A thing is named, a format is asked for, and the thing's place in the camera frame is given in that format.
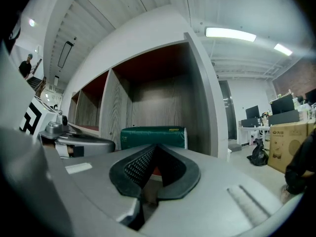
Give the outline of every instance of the doorway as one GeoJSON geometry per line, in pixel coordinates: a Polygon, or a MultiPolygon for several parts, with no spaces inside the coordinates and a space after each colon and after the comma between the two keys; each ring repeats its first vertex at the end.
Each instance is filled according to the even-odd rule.
{"type": "Polygon", "coordinates": [[[231,96],[231,91],[228,86],[228,82],[219,81],[219,85],[223,94],[223,101],[225,104],[226,117],[227,117],[227,126],[228,126],[228,139],[236,140],[237,139],[237,128],[236,128],[236,117],[233,99],[231,96]]]}

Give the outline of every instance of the white ceiling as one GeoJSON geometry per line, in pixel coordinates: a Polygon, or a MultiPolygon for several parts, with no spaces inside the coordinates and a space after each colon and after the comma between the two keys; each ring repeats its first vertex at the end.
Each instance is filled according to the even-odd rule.
{"type": "Polygon", "coordinates": [[[111,31],[154,8],[172,4],[188,21],[220,77],[273,79],[294,65],[314,42],[292,0],[75,0],[55,38],[50,80],[68,83],[91,49],[111,31]],[[205,37],[205,27],[225,27],[257,35],[254,43],[205,37]],[[66,41],[74,42],[63,69],[57,63],[66,41]],[[275,51],[281,43],[289,57],[275,51]]]}

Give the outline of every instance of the green cushion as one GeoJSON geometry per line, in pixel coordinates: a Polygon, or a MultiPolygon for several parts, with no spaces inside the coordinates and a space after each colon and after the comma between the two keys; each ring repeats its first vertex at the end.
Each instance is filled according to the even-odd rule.
{"type": "Polygon", "coordinates": [[[157,143],[185,148],[186,139],[185,128],[182,126],[138,126],[120,132],[122,150],[157,143]]]}

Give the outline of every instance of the ceiling light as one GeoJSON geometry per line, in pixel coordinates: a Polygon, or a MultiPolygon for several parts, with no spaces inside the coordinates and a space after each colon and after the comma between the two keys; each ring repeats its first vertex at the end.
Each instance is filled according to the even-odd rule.
{"type": "Polygon", "coordinates": [[[59,81],[59,77],[55,76],[54,78],[54,85],[57,86],[58,85],[58,81],[59,81]]]}
{"type": "Polygon", "coordinates": [[[71,48],[74,46],[74,44],[70,43],[69,41],[67,41],[64,45],[64,48],[61,52],[61,55],[59,57],[59,61],[58,61],[58,66],[60,68],[63,68],[66,62],[66,59],[68,57],[68,54],[71,50],[71,48]]]}
{"type": "Polygon", "coordinates": [[[282,46],[281,44],[276,44],[275,50],[280,51],[281,53],[284,53],[287,56],[290,56],[293,53],[290,49],[287,49],[286,47],[282,46]]]}
{"type": "Polygon", "coordinates": [[[29,24],[30,24],[30,26],[34,27],[35,21],[34,21],[33,19],[30,19],[30,20],[29,20],[29,24]]]}
{"type": "Polygon", "coordinates": [[[206,34],[207,37],[223,37],[223,38],[233,38],[233,39],[239,39],[239,40],[246,40],[254,42],[256,39],[256,35],[237,31],[233,29],[225,29],[225,28],[213,28],[209,27],[206,28],[206,34]]]}

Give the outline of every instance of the wooden cabinet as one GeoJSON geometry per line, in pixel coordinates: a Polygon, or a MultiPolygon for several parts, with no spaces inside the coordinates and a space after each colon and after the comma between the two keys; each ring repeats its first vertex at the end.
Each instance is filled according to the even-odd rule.
{"type": "Polygon", "coordinates": [[[79,92],[75,125],[99,131],[118,150],[124,128],[184,126],[188,148],[210,154],[205,98],[190,45],[181,41],[124,61],[88,83],[79,92]]]}

